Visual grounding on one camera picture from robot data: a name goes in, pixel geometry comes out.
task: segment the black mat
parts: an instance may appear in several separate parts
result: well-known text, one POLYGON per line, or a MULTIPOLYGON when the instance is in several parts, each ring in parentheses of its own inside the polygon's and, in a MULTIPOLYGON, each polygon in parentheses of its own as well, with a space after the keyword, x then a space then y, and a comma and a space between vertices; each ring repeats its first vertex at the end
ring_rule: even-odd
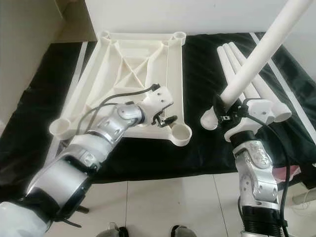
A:
MULTIPOLYGON (((180 148, 164 140, 123 138, 95 182, 161 179, 236 170, 232 147, 225 142, 221 130, 207 131, 199 123, 201 115, 212 104, 212 96, 226 86, 216 48, 231 41, 246 56, 255 47, 249 34, 188 36, 183 46, 185 121, 193 130, 190 143, 180 148)), ((88 45, 86 60, 94 45, 93 42, 88 45)), ((48 126, 60 114, 79 49, 77 43, 52 44, 30 87, 24 92, 0 139, 0 200, 18 196, 43 164, 51 141, 48 126)), ((316 126, 316 84, 285 48, 278 50, 274 61, 316 126)), ((266 66, 260 74, 280 100, 294 111, 270 67, 266 66)), ((272 127, 287 144, 292 164, 316 162, 316 147, 295 113, 289 120, 272 127)), ((284 166, 278 140, 264 129, 260 129, 258 137, 263 140, 275 166, 284 166)))

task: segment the white pipe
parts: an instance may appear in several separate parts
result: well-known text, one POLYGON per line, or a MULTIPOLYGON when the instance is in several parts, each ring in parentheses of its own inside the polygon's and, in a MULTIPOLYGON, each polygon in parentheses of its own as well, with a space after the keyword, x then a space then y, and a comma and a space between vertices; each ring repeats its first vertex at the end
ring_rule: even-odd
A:
MULTIPOLYGON (((250 33, 251 37, 253 38, 253 40, 256 42, 256 44, 259 43, 259 39, 258 37, 254 34, 254 33, 250 33)), ((276 79, 278 80, 278 82, 280 83, 280 85, 282 86, 283 90, 285 91, 287 97, 290 99, 298 117, 300 118, 300 120, 302 121, 302 124, 304 125, 304 127, 306 128, 306 130, 308 131, 309 135, 311 136, 314 144, 316 144, 316 130, 313 127, 310 119, 307 117, 305 111, 303 110, 302 106, 300 105, 300 103, 298 102, 297 98, 295 97, 294 93, 292 92, 292 90, 290 89, 290 87, 288 86, 288 84, 286 83, 285 79, 283 78, 282 74, 280 73, 279 69, 277 68, 276 64, 273 62, 272 59, 270 59, 268 61, 268 64, 272 70, 272 72, 274 73, 274 75, 276 76, 276 79)))
POLYGON ((306 193, 293 196, 292 201, 295 205, 316 200, 316 189, 308 190, 306 193))
MULTIPOLYGON (((229 59, 231 65, 233 66, 235 74, 237 74, 238 71, 241 69, 241 64, 239 63, 238 59, 235 57, 232 49, 229 47, 228 44, 225 43, 223 45, 223 47, 224 47, 224 50, 228 56, 228 59, 229 59)), ((245 88, 244 94, 245 94, 246 98, 251 98, 251 99, 260 98, 260 95, 258 94, 257 90, 255 89, 255 87, 251 83, 245 88)))
MULTIPOLYGON (((225 75, 227 84, 229 84, 235 76, 234 70, 233 70, 232 65, 231 65, 231 63, 226 55, 226 52, 225 52, 223 46, 220 46, 217 48, 217 53, 218 53, 219 60, 222 64, 222 68, 224 71, 224 75, 225 75)), ((239 97, 241 102, 243 102, 245 100, 245 98, 246 97, 245 97, 244 93, 242 93, 239 97)))
MULTIPOLYGON (((240 64, 243 65, 247 60, 246 57, 233 42, 230 42, 228 45, 234 52, 240 64)), ((292 112, 290 111, 288 106, 279 100, 279 98, 274 94, 274 92, 259 74, 257 74, 257 76, 252 80, 252 84, 256 87, 261 98, 273 102, 272 112, 276 117, 275 122, 282 122, 291 117, 292 112)))
MULTIPOLYGON (((222 92, 221 98, 227 110, 284 42, 295 23, 312 2, 313 0, 289 0, 286 3, 259 44, 249 55, 245 64, 236 74, 235 79, 222 92)), ((200 122, 205 129, 215 129, 217 127, 217 117, 214 110, 206 111, 200 122)))

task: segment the floor tile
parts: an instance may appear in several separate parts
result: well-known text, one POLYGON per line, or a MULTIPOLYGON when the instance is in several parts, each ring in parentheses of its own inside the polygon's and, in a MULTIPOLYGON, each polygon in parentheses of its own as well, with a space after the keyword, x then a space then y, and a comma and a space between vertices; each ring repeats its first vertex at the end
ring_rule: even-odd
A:
POLYGON ((214 174, 219 200, 229 237, 240 236, 243 230, 242 220, 238 213, 239 197, 238 173, 214 174))
POLYGON ((130 237, 168 237, 179 224, 198 237, 227 236, 212 175, 128 182, 130 237))
POLYGON ((70 221, 82 225, 72 227, 62 222, 54 223, 45 237, 95 237, 106 230, 110 222, 125 225, 127 182, 95 184, 88 191, 82 205, 88 214, 74 213, 70 221))
POLYGON ((295 205, 292 197, 307 192, 302 184, 296 184, 287 192, 284 217, 288 222, 288 232, 294 237, 316 237, 316 200, 295 205))

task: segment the silver robot arm segment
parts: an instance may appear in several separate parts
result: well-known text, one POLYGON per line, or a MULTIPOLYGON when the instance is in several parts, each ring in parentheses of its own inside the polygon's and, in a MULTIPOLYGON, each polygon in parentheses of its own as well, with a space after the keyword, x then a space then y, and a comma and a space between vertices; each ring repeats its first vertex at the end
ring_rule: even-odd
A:
POLYGON ((111 114, 96 123, 86 134, 75 136, 69 146, 33 178, 22 205, 43 221, 65 221, 77 209, 91 186, 91 178, 100 170, 124 132, 138 124, 169 125, 176 117, 162 120, 159 115, 173 104, 166 87, 148 92, 138 104, 116 105, 111 114))
POLYGON ((214 111, 226 141, 231 142, 239 173, 242 237, 280 237, 282 220, 277 197, 277 182, 272 175, 273 162, 262 142, 255 137, 261 124, 274 121, 272 103, 248 99, 237 111, 226 113, 219 97, 214 98, 214 111))

